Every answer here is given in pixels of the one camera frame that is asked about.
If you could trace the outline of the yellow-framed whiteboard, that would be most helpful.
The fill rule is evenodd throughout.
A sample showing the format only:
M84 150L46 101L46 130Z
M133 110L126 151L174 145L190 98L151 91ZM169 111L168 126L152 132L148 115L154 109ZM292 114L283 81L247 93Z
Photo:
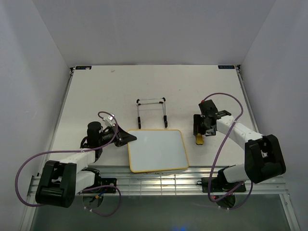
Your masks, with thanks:
M189 167L187 152L178 129L131 129L137 137L128 143L129 167L133 173L182 170Z

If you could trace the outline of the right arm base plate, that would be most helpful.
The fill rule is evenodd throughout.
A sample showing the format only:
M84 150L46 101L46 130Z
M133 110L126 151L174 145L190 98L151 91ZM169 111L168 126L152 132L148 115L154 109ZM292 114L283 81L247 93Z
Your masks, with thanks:
M202 187L202 192L207 193L208 192L208 180L209 178L203 177L200 180L197 181L196 185ZM234 182L234 183L219 183L216 179L211 180L211 188L210 192L211 193L227 193L230 190L232 190L235 186L237 186L239 182ZM246 192L246 187L244 184L241 184L235 191L235 193L244 193Z

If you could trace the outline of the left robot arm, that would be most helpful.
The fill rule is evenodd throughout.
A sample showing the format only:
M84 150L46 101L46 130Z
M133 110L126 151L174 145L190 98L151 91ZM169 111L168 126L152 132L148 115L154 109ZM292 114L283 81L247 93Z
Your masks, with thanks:
M105 183L98 170L90 168L101 156L102 147L113 143L122 147L137 137L115 125L103 128L98 121L90 122L87 135L80 144L80 152L59 161L49 160L45 163L36 191L38 204L68 208L77 193L88 190L98 199L104 193L114 193L114 189L103 189Z

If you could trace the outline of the yellow bone-shaped eraser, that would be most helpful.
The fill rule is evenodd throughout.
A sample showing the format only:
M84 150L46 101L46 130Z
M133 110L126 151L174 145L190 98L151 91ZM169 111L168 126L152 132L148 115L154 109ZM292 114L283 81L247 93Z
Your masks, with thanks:
M203 145L203 144L204 144L204 140L203 140L202 134L197 134L197 135L195 136L195 143L196 143L197 145Z

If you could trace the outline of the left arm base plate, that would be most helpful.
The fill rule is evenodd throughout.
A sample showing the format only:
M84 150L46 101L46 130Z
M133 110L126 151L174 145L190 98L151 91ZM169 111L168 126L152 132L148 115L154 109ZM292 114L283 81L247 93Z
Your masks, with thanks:
M117 178L99 178L94 185L84 189L83 193L116 193Z

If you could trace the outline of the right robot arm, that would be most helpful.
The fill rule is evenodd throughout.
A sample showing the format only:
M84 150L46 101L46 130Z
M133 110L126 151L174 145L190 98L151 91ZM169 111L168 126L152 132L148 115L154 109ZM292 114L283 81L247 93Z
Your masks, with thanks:
M193 116L193 135L196 144L204 144L204 136L224 134L224 142L231 139L244 151L244 163L227 166L216 177L202 178L199 182L204 192L245 192L244 183L260 183L286 172L286 165L278 138L272 134L262 135L243 124L226 110L218 110L212 100L199 103L200 114Z

